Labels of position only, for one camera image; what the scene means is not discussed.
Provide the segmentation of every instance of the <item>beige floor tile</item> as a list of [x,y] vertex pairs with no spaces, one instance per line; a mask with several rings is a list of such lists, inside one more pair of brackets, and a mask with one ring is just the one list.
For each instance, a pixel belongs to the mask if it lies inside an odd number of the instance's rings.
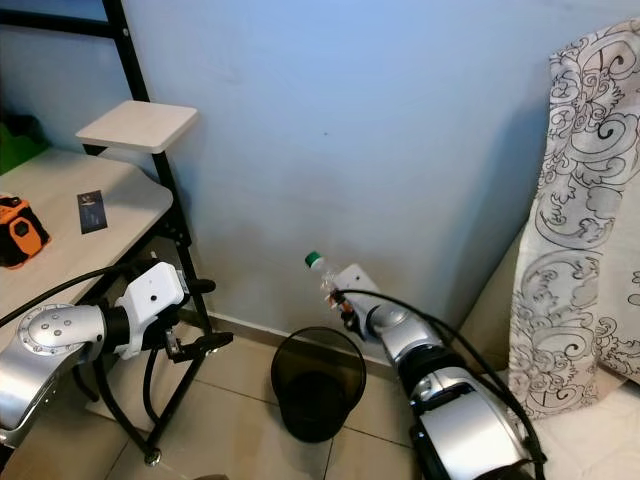
[[282,426],[277,407],[195,382],[160,442],[161,464],[145,467],[129,443],[109,480],[322,480],[330,442],[305,444]]
[[413,415],[400,382],[369,375],[364,395],[345,425],[410,446],[409,428],[413,425]]
[[271,388],[271,361],[276,348],[236,336],[202,365],[196,378],[233,392],[276,403]]
[[2,480],[103,480],[126,442],[115,422],[59,400],[13,454]]
[[[234,392],[277,403],[271,388],[271,361],[276,348],[236,337],[205,363],[197,379]],[[392,442],[410,445],[411,410],[399,382],[369,375],[365,393],[346,425]]]
[[410,448],[343,429],[334,438],[325,478],[419,480],[422,477]]

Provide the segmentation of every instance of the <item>patterned curtain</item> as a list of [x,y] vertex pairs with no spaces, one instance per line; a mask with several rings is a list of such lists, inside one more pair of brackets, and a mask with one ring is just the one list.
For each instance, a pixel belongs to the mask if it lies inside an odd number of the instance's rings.
[[600,363],[640,382],[640,18],[550,64],[511,312],[509,384],[532,418],[596,401]]

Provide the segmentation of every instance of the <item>grout line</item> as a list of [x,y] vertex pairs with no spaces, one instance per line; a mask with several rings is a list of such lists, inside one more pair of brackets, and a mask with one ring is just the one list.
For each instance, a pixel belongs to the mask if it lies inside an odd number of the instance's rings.
[[120,457],[124,453],[124,449],[127,448],[127,445],[129,445],[129,439],[128,438],[124,442],[124,445],[122,446],[122,448],[120,449],[120,452],[118,453],[118,456],[116,457],[116,459],[111,464],[111,468],[109,468],[109,471],[105,475],[104,480],[107,480],[109,478],[109,475],[111,475],[111,472],[113,472],[113,469],[116,468],[116,463],[118,463],[118,460],[120,460]]
[[388,438],[380,437],[380,436],[378,436],[378,435],[374,435],[373,433],[365,432],[365,431],[363,431],[363,430],[358,430],[357,428],[347,427],[346,425],[345,425],[345,426],[343,426],[342,428],[346,428],[347,430],[351,430],[351,431],[353,431],[353,432],[361,433],[362,435],[367,435],[368,437],[377,438],[378,440],[382,440],[383,442],[393,443],[394,445],[397,445],[397,446],[399,446],[399,447],[404,447],[404,448],[411,448],[411,449],[413,449],[413,447],[411,447],[411,446],[409,446],[409,445],[405,445],[404,443],[396,442],[395,440],[389,440]]
[[221,387],[220,385],[216,385],[214,383],[205,382],[204,380],[199,380],[199,379],[196,378],[196,379],[194,379],[194,381],[198,382],[198,383],[202,383],[203,385],[207,385],[209,387],[213,387],[213,388],[217,388],[219,390],[223,390],[225,392],[235,393],[236,395],[240,395],[241,397],[250,398],[251,400],[257,400],[258,402],[266,403],[268,405],[273,405],[274,407],[278,406],[277,402],[273,402],[273,401],[270,401],[270,400],[265,400],[264,398],[253,397],[251,395],[247,395],[246,393],[237,392],[235,390],[231,390],[230,388],[225,388],[225,387]]
[[322,475],[322,480],[327,479],[327,472],[329,471],[329,462],[331,461],[331,450],[333,450],[333,442],[335,440],[331,439],[331,444],[329,445],[329,454],[327,455],[327,464],[324,467],[324,474]]

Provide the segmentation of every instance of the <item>white table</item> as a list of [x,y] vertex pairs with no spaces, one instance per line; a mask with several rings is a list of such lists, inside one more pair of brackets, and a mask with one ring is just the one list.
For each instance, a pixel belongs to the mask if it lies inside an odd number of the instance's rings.
[[[101,190],[108,227],[82,234],[77,195]],[[125,162],[49,149],[0,176],[0,191],[29,201],[51,242],[16,270],[0,268],[0,317],[73,277],[113,265],[169,209],[168,189]],[[74,303],[98,279],[51,297]],[[18,319],[0,329],[0,350]]]

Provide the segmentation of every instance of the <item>small white shelf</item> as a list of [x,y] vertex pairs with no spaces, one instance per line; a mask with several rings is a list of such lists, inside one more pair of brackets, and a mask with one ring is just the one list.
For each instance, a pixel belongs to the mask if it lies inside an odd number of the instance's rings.
[[197,116],[198,111],[191,107],[127,100],[84,127],[76,137],[90,145],[160,153],[182,135]]

